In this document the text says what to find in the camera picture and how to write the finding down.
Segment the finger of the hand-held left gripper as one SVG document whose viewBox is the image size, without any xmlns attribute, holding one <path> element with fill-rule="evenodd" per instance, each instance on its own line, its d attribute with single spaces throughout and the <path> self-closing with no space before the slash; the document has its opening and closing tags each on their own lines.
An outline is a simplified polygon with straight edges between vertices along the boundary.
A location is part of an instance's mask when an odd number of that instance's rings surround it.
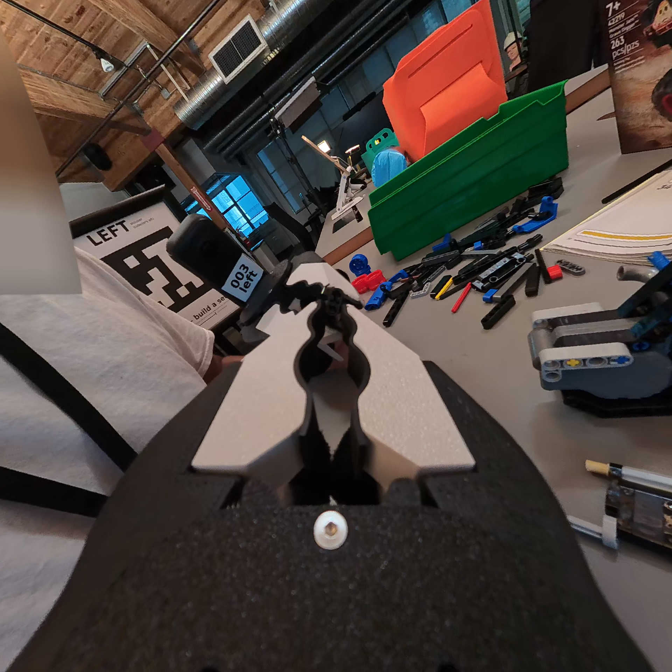
<svg viewBox="0 0 672 672">
<path fill-rule="evenodd" d="M 270 341 L 306 344 L 313 332 L 308 325 L 309 318 L 315 312 L 315 306 L 307 306 L 298 313 L 281 313 L 279 306 L 273 306 L 258 322 L 257 330 L 266 335 L 261 344 Z"/>
<path fill-rule="evenodd" d="M 309 304 L 317 302 L 326 286 L 343 290 L 352 298 L 359 298 L 357 290 L 334 267 L 325 262 L 297 265 L 281 288 L 280 311 L 299 312 Z"/>
</svg>

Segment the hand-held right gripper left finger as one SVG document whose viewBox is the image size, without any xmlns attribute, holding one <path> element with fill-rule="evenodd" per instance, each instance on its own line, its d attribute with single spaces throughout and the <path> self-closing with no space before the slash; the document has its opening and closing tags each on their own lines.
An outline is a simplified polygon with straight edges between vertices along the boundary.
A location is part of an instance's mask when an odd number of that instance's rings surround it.
<svg viewBox="0 0 672 672">
<path fill-rule="evenodd" d="M 281 501 L 329 503 L 330 451 L 307 385 L 324 321 L 311 303 L 245 357 L 192 461 L 199 473 L 259 481 Z"/>
</svg>

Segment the black lego connector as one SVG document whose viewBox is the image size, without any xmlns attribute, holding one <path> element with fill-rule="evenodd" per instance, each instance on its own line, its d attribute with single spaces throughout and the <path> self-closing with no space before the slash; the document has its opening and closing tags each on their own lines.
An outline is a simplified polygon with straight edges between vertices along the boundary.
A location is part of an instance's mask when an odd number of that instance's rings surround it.
<svg viewBox="0 0 672 672">
<path fill-rule="evenodd" d="M 349 317 L 348 306 L 362 309 L 364 304 L 357 298 L 352 298 L 343 290 L 326 286 L 318 298 L 318 308 L 312 315 L 312 326 L 315 333 L 324 333 L 326 328 L 343 332 L 344 320 Z"/>
</svg>

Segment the pile of lego beams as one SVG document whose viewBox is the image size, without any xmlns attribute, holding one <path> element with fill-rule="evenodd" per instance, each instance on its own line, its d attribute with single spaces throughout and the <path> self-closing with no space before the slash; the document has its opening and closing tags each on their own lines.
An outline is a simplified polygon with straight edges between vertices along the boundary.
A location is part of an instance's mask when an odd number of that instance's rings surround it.
<svg viewBox="0 0 672 672">
<path fill-rule="evenodd" d="M 390 327 L 412 298 L 428 296 L 440 301 L 473 291 L 485 304 L 493 306 L 483 319 L 484 328 L 490 329 L 515 305 L 513 295 L 521 284 L 525 284 L 527 297 L 537 296 L 542 281 L 548 284 L 546 268 L 557 263 L 544 261 L 540 247 L 543 237 L 539 233 L 543 226 L 521 235 L 513 233 L 511 227 L 536 213 L 542 197 L 552 196 L 557 202 L 563 192 L 562 178 L 551 177 L 529 188 L 471 234 L 459 240 L 445 234 L 420 262 L 393 273 L 375 291 L 368 291 L 371 295 L 365 309 L 377 310 L 391 301 L 383 320 L 383 325 Z"/>
</svg>

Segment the partly built lego model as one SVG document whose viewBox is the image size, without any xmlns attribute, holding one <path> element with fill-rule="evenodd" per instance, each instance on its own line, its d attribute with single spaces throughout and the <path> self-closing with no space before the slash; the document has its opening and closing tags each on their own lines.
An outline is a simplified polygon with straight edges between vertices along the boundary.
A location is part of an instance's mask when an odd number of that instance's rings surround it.
<svg viewBox="0 0 672 672">
<path fill-rule="evenodd" d="M 642 286 L 618 308 L 598 303 L 539 310 L 528 345 L 540 383 L 599 418 L 671 415 L 671 255 L 653 269 L 619 267 Z"/>
</svg>

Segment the lego set box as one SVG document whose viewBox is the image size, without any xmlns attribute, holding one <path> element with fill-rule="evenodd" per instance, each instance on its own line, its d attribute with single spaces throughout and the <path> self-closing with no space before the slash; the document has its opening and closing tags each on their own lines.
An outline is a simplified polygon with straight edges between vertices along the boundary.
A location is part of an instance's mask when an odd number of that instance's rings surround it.
<svg viewBox="0 0 672 672">
<path fill-rule="evenodd" d="M 600 1 L 622 154 L 671 147 L 671 2 Z"/>
</svg>

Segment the framed marker sign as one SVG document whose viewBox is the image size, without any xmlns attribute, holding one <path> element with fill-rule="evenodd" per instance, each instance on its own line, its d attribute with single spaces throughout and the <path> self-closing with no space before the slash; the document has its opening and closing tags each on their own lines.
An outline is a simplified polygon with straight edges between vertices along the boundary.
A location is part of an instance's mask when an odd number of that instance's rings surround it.
<svg viewBox="0 0 672 672">
<path fill-rule="evenodd" d="M 215 331 L 237 306 L 169 256 L 166 244 L 179 225 L 164 187 L 70 223 L 75 247 L 103 261 L 145 296 Z"/>
</svg>

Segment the white desk lamp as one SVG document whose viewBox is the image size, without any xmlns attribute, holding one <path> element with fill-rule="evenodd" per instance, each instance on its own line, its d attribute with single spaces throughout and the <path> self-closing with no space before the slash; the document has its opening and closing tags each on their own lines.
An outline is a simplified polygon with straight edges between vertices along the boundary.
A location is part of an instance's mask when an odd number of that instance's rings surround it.
<svg viewBox="0 0 672 672">
<path fill-rule="evenodd" d="M 342 219 L 344 215 L 351 211 L 355 213 L 358 222 L 362 221 L 362 215 L 357 209 L 357 204 L 364 199 L 361 195 L 361 189 L 365 188 L 366 184 L 361 183 L 362 180 L 359 180 L 357 177 L 357 169 L 351 163 L 344 161 L 340 157 L 328 154 L 328 152 L 316 145 L 306 136 L 302 135 L 301 137 L 304 142 L 312 147 L 320 156 L 323 156 L 334 164 L 341 174 L 339 191 L 337 194 L 337 206 L 331 215 L 332 221 L 336 222 Z"/>
</svg>

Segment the light blue bundle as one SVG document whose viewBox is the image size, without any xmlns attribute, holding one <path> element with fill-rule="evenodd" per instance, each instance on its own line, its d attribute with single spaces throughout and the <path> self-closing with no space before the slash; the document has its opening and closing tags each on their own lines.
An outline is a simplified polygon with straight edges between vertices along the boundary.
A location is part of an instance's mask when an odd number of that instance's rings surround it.
<svg viewBox="0 0 672 672">
<path fill-rule="evenodd" d="M 408 168 L 408 159 L 400 147 L 382 149 L 374 157 L 371 176 L 376 188 L 394 179 Z"/>
</svg>

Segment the hanging ceiling heater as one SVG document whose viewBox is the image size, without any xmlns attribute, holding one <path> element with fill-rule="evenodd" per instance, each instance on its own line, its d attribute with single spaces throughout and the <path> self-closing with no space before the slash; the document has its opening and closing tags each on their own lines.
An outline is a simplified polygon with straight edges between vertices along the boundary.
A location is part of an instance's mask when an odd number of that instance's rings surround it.
<svg viewBox="0 0 672 672">
<path fill-rule="evenodd" d="M 320 87 L 311 77 L 273 117 L 284 129 L 295 133 L 321 106 Z"/>
</svg>

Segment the white vent grille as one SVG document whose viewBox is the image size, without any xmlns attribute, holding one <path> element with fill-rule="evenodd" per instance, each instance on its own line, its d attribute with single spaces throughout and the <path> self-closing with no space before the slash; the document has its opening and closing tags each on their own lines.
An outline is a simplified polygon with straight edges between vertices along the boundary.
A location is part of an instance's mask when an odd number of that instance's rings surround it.
<svg viewBox="0 0 672 672">
<path fill-rule="evenodd" d="M 229 84 L 267 49 L 267 41 L 248 14 L 208 55 L 214 70 Z"/>
</svg>

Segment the orange plastic bin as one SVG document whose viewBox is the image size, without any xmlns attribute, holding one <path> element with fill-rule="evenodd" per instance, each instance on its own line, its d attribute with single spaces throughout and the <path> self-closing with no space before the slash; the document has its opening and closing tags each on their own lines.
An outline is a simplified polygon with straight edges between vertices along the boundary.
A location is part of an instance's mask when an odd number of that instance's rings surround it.
<svg viewBox="0 0 672 672">
<path fill-rule="evenodd" d="M 383 105 L 404 154 L 416 162 L 507 101 L 489 1 L 478 1 L 404 56 Z"/>
</svg>

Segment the dark plastic parts bag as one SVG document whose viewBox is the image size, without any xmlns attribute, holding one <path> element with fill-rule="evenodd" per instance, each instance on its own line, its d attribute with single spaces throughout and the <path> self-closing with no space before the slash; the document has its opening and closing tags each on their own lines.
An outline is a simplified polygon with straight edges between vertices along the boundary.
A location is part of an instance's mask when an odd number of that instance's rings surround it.
<svg viewBox="0 0 672 672">
<path fill-rule="evenodd" d="M 605 499 L 619 533 L 671 550 L 671 485 L 610 478 Z"/>
</svg>

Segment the open instruction booklet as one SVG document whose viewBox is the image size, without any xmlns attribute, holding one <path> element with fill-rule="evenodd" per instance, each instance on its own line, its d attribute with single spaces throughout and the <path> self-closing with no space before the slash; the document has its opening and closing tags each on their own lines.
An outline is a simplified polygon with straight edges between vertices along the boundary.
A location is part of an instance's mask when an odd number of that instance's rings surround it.
<svg viewBox="0 0 672 672">
<path fill-rule="evenodd" d="M 671 170 L 615 199 L 542 248 L 545 253 L 648 264 L 671 254 Z"/>
</svg>

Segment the silver ventilation duct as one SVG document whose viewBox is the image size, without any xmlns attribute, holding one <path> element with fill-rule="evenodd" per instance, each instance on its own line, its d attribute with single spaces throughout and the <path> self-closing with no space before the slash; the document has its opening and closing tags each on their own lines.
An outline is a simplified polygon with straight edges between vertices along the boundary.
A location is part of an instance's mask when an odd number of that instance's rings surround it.
<svg viewBox="0 0 672 672">
<path fill-rule="evenodd" d="M 309 77 L 320 80 L 380 30 L 390 27 L 414 1 L 269 1 L 265 14 L 245 18 L 211 56 L 232 55 L 237 38 L 253 32 L 260 45 L 230 74 L 217 63 L 201 76 L 174 111 L 193 131 L 225 120 L 237 128 L 260 106 L 273 104 Z"/>
</svg>

